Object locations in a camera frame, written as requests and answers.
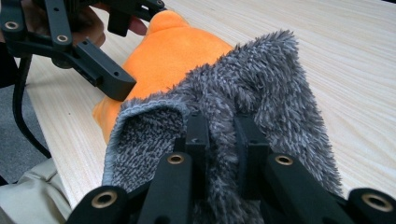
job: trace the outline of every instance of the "fuzzy gray cloth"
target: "fuzzy gray cloth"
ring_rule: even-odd
[[[106,152],[103,185],[128,192],[148,182],[160,157],[183,136],[187,116],[208,120],[208,198],[194,203],[195,223],[263,223],[257,202],[237,194],[233,117],[250,113],[275,152],[298,158],[316,180],[341,195],[328,136],[298,63],[289,31],[236,46],[214,65],[190,71],[168,93],[124,103]]]

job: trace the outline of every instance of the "orange plush toy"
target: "orange plush toy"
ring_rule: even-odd
[[[215,35],[191,27],[176,12],[160,12],[152,18],[145,38],[123,66],[137,82],[125,100],[166,92],[196,66],[215,63],[231,49]],[[107,143],[121,104],[105,97],[93,110]]]

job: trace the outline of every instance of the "wooden table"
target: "wooden table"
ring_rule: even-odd
[[[382,1],[169,0],[192,26],[228,43],[290,29],[325,120],[345,195],[370,187],[396,197],[396,5]],[[103,21],[107,14],[100,12]],[[141,36],[106,34],[122,64]],[[28,93],[74,207],[100,186],[106,144],[92,118],[103,94],[74,70],[34,57]]]

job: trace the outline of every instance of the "finger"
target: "finger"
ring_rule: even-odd
[[[96,8],[102,9],[102,10],[104,10],[106,12],[110,12],[110,7],[108,5],[103,4],[103,3],[93,4],[92,7],[96,7]]]
[[[106,35],[102,34],[93,44],[98,48],[101,47],[106,41]]]
[[[49,35],[50,29],[46,11],[34,4],[31,0],[23,0],[21,1],[21,5],[27,21],[27,30],[39,35]]]
[[[104,25],[96,13],[90,8],[85,7],[78,15],[79,27],[73,32],[74,44],[85,40],[87,37],[93,42],[103,38]]]
[[[141,20],[137,17],[132,17],[129,29],[137,35],[145,35],[148,28]]]

